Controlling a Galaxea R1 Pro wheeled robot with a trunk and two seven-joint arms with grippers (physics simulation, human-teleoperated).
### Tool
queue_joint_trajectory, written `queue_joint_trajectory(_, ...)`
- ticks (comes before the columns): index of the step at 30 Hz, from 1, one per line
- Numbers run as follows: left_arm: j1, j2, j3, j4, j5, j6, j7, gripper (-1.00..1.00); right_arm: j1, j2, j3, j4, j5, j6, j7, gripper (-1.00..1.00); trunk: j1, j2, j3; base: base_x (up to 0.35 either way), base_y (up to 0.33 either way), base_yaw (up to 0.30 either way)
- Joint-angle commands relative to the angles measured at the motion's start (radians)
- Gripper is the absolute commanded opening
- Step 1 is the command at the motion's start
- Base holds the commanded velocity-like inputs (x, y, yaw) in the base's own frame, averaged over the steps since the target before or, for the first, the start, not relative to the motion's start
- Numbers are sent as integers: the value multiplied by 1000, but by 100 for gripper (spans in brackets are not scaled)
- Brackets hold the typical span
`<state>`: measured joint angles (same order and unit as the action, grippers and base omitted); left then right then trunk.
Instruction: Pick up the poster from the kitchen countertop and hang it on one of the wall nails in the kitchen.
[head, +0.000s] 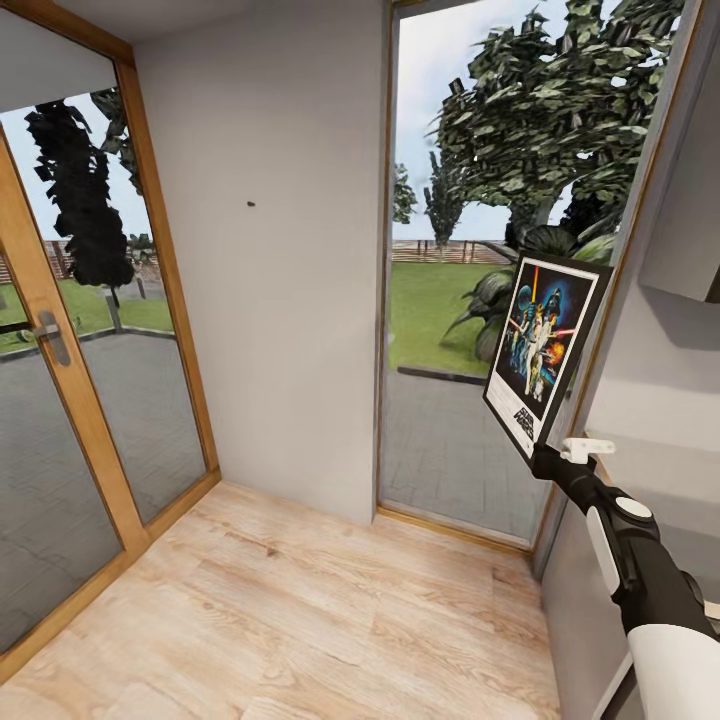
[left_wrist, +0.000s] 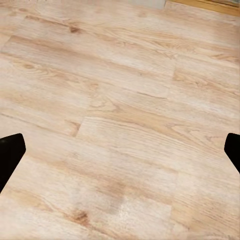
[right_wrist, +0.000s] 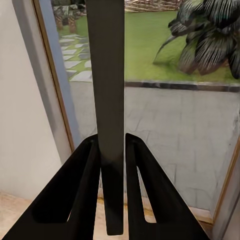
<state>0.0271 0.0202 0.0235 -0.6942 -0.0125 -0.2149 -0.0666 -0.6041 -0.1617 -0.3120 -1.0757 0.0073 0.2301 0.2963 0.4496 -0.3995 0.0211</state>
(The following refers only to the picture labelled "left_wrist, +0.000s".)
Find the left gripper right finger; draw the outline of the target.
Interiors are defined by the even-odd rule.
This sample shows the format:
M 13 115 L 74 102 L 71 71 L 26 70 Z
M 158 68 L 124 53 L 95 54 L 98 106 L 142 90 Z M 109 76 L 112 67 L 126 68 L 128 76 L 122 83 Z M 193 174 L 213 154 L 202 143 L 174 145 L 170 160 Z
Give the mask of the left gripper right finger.
M 224 151 L 240 173 L 240 135 L 229 133 L 227 135 Z

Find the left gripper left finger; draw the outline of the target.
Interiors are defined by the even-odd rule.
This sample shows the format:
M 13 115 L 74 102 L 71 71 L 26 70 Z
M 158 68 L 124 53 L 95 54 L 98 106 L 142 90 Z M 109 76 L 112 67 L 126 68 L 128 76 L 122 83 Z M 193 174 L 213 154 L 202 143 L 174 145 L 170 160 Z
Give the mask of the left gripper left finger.
M 0 138 L 0 193 L 26 152 L 22 133 Z

